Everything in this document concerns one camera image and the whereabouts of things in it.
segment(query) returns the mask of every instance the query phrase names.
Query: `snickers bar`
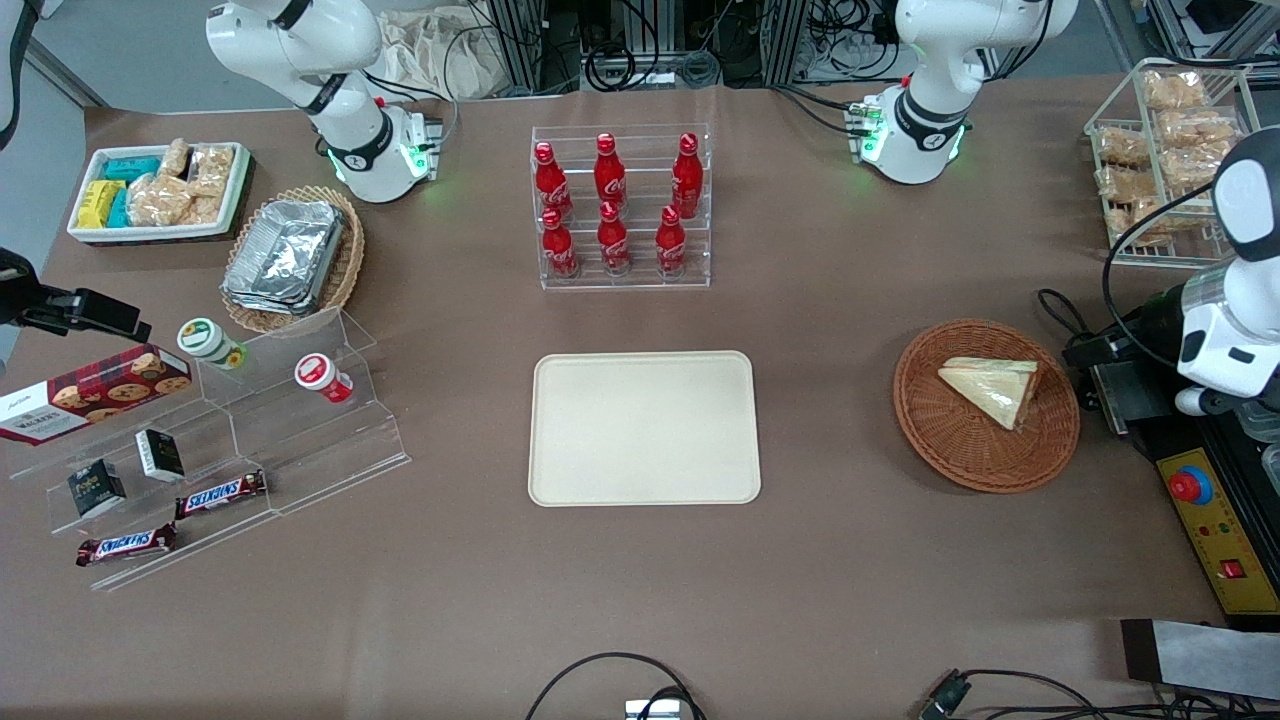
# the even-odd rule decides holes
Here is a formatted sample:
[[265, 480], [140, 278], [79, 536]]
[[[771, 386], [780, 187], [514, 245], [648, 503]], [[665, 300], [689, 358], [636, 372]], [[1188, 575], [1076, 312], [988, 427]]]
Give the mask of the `snickers bar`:
[[173, 523], [145, 533], [133, 533], [101, 541], [84, 541], [76, 555], [81, 568], [95, 565], [116, 557], [138, 557], [159, 552], [169, 552], [178, 539], [178, 529]]
[[264, 492], [266, 492], [266, 482], [262, 473], [247, 473], [229, 483], [223, 483], [204, 492], [197, 492], [191, 497], [179, 497], [174, 501], [177, 509], [174, 510], [173, 519], [182, 520], [192, 512], [212, 510], [214, 507], [227, 505], [233, 500], [248, 497], [251, 495], [261, 495]]

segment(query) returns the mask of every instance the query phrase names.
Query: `coca-cola bottle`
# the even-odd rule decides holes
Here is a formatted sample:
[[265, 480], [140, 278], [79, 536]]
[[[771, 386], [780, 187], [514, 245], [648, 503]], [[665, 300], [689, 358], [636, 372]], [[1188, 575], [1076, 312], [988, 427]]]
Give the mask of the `coca-cola bottle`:
[[562, 218], [567, 218], [573, 211], [573, 201], [568, 196], [568, 178], [556, 161], [552, 143], [535, 145], [534, 159], [538, 160], [534, 184], [538, 186], [538, 197], [543, 201], [543, 208], [554, 208], [561, 211]]
[[617, 202], [618, 214], [627, 211], [627, 169], [618, 160], [617, 141], [603, 132], [595, 138], [595, 192], [600, 202]]
[[595, 231], [595, 237], [600, 241], [604, 272], [613, 277], [627, 274], [631, 269], [631, 252], [627, 250], [627, 228], [618, 220], [617, 202], [600, 202], [600, 227]]
[[663, 278], [685, 274], [685, 228], [680, 227], [680, 210], [675, 205], [662, 209], [658, 225], [658, 272]]
[[576, 278], [581, 272], [573, 254], [573, 236], [561, 224], [561, 213], [556, 208], [543, 210], [543, 255], [557, 278]]
[[698, 215], [698, 201], [703, 196], [703, 161], [698, 159], [698, 136], [686, 132], [680, 136], [680, 156], [671, 170], [671, 201], [680, 217]]

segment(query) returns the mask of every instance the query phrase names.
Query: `wicker basket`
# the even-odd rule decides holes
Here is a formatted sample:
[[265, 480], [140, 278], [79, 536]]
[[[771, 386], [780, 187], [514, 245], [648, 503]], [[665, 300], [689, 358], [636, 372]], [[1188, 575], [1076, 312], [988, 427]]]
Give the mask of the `wicker basket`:
[[[938, 377], [938, 368], [956, 356], [1039, 363], [1039, 386], [1019, 430], [1001, 428]], [[952, 320], [911, 341], [893, 374], [893, 409], [906, 439], [929, 465], [984, 492], [1023, 492], [1052, 480], [1080, 436], [1075, 392], [1053, 357], [989, 320]]]
[[[316, 307], [316, 311], [325, 307], [342, 307], [351, 299], [351, 292], [356, 288], [356, 275], [360, 274], [360, 264], [365, 259], [365, 229], [360, 224], [356, 209], [352, 208], [349, 200], [328, 187], [308, 186], [285, 190], [271, 200], [268, 200], [268, 202], [276, 200], [324, 201], [339, 208], [347, 215], [347, 222], [343, 224], [339, 240], [340, 245], [333, 256], [333, 265], [329, 266], [329, 277], [325, 279], [324, 292], [320, 295], [320, 306]], [[232, 247], [230, 258], [227, 260], [228, 268], [236, 261], [236, 255], [239, 254], [241, 246], [244, 245], [248, 228], [257, 219], [262, 208], [266, 208], [268, 202], [264, 202], [255, 210], [253, 215], [241, 228], [239, 236], [236, 237], [236, 246]], [[223, 296], [223, 305], [227, 306], [227, 311], [236, 320], [236, 324], [259, 333], [276, 331], [301, 319], [301, 316], [285, 313], [265, 313], [262, 310], [241, 307], [227, 296]]]

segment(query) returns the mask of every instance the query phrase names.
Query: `white tray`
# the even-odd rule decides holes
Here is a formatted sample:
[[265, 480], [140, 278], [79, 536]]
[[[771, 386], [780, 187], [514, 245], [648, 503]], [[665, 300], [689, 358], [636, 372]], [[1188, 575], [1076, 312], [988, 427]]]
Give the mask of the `white tray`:
[[741, 352], [548, 355], [532, 415], [529, 497], [544, 507], [741, 505], [760, 492]]
[[81, 179], [79, 191], [76, 193], [76, 204], [72, 205], [72, 214], [67, 218], [67, 233], [86, 245], [154, 245], [160, 242], [183, 242], [209, 236], [223, 234], [230, 229], [236, 219], [236, 210], [241, 200], [241, 190], [244, 187], [244, 178], [248, 174], [250, 151], [239, 142], [197, 142], [192, 147], [206, 147], [221, 145], [236, 151], [232, 160], [230, 177], [227, 179], [227, 192], [223, 193], [223, 206], [218, 210], [218, 220], [198, 225], [170, 225], [166, 228], [78, 228], [76, 215], [81, 202], [84, 201], [84, 192], [91, 181], [101, 179], [102, 167], [108, 160], [116, 158], [161, 156], [168, 145], [138, 145], [134, 147], [106, 147], [95, 150], [88, 160], [88, 169]]

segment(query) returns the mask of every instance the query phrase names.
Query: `brown tablecloth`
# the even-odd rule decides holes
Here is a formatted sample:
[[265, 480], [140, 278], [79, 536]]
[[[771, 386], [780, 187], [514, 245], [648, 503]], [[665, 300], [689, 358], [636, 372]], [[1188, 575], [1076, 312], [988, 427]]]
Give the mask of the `brown tablecloth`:
[[[369, 254], [348, 310], [381, 342], [379, 393], [413, 462], [105, 594], [73, 566], [73, 541], [49, 537], [42, 488], [5, 483], [0, 708], [518, 717], [552, 674], [602, 650], [671, 662], [716, 717], [902, 717], [942, 671], [975, 665], [1144, 701], [1121, 680], [1115, 619], [1219, 619], [1152, 468], [1085, 416], [1056, 482], [977, 495], [913, 454], [890, 400], [899, 352], [934, 323], [991, 318], [1056, 348], [1065, 331], [1033, 299], [1051, 286], [1105, 324], [1105, 236], [1078, 138], [1116, 81], [988, 87], [960, 158], [923, 187], [854, 167], [836, 133], [767, 91], [466, 105], [439, 182], [360, 206]], [[530, 128], [692, 119], [716, 138], [712, 288], [543, 292]], [[297, 111], [87, 124], [91, 149], [243, 142], [260, 163], [251, 208], [335, 184]], [[140, 305], [164, 343], [193, 315], [224, 316], [227, 251], [61, 236], [44, 279]], [[1128, 307], [1181, 277], [1120, 272], [1117, 296]], [[24, 331], [5, 387], [122, 346]], [[530, 502], [538, 359], [695, 348], [754, 364], [756, 501]], [[584, 669], [544, 712], [618, 717], [660, 684], [637, 666]], [[1002, 702], [1060, 700], [1001, 687]]]

